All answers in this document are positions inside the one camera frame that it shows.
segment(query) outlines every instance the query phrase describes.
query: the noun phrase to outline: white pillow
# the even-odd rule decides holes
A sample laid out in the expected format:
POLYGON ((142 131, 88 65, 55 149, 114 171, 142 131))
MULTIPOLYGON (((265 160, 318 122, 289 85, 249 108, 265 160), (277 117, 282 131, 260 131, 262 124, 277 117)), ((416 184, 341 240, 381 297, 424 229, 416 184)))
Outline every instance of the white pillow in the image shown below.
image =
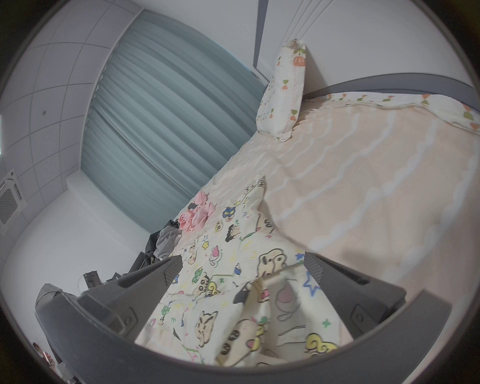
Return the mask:
POLYGON ((272 81, 257 113, 257 130, 288 140, 297 122, 305 81, 305 45, 290 41, 280 50, 272 81))

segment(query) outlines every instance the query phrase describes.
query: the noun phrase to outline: mattress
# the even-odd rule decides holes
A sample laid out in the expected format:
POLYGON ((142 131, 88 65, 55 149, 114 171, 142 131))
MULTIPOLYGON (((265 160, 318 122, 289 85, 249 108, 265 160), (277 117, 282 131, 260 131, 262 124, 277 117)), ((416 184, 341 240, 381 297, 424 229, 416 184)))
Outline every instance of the mattress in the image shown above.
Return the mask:
MULTIPOLYGON (((172 255, 214 230, 232 197, 264 175, 258 209, 279 235, 404 287, 407 300, 426 288, 453 303, 447 337, 479 280, 478 122, 438 95, 308 100, 290 140, 255 133, 201 189, 216 212, 172 255)), ((175 357, 175 337, 150 324, 137 343, 175 357)), ((341 326, 339 345, 349 341, 341 326)))

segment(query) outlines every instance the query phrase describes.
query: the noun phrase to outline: smoke detector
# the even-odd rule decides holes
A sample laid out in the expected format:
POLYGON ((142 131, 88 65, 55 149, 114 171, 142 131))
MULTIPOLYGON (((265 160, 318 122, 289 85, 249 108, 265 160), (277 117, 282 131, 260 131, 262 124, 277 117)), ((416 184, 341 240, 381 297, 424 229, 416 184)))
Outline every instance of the smoke detector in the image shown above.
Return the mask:
POLYGON ((27 206, 20 187, 18 186, 17 176, 12 169, 0 181, 0 234, 5 235, 8 228, 27 206))

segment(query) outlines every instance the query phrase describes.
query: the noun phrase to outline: bed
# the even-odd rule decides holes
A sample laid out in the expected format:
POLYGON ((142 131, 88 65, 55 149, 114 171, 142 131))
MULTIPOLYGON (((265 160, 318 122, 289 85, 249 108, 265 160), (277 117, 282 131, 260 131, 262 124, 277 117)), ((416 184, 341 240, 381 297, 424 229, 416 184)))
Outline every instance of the bed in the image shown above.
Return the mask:
POLYGON ((453 303, 446 339, 480 278, 479 123, 476 111, 441 95, 351 92, 304 101, 291 139, 281 143, 256 132, 202 187, 215 213, 201 230, 182 234, 172 255, 182 255, 184 268, 136 343, 224 366, 280 364, 342 347, 351 341, 349 333, 321 289, 299 275, 304 251, 402 286, 407 300, 427 288, 453 303), (247 220, 250 210, 254 219, 247 220), (262 241, 275 235, 289 249, 293 261, 284 263, 280 283, 274 281, 278 270, 262 275, 258 254, 261 259, 267 252, 254 252, 249 262, 250 254, 241 251, 242 241, 260 233, 262 241), (221 247, 212 242, 220 234, 221 247), (229 289, 216 289, 221 277, 212 278, 220 256, 232 270, 222 278, 229 289), (198 290, 204 276, 208 294, 198 290), (270 279, 269 289, 254 282, 262 276, 270 279), (285 283, 296 279, 296 285, 285 283), (255 316, 245 314, 246 305, 232 304, 245 289, 257 291, 255 316), (315 313, 307 309, 312 298, 315 313), (262 308, 270 307, 277 312, 266 316, 262 308), (306 320, 293 321, 298 307, 306 320), (228 316, 219 320, 222 311, 228 316), (193 335, 185 335, 183 325, 194 312, 193 335), (316 313, 321 316, 311 327, 318 332, 304 329, 316 313), (216 338, 213 321, 224 329, 216 338), (253 336, 234 346, 242 329, 253 336), (230 350, 239 357, 231 359, 230 350))

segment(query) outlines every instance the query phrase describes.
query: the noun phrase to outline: curtain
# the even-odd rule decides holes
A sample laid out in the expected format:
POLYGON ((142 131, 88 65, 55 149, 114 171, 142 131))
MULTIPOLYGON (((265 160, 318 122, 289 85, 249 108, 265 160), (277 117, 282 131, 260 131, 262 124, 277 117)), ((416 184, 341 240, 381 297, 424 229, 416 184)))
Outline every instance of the curtain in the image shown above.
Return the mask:
POLYGON ((248 141, 264 86, 196 30, 144 11, 102 73, 82 170, 147 231, 160 228, 248 141))

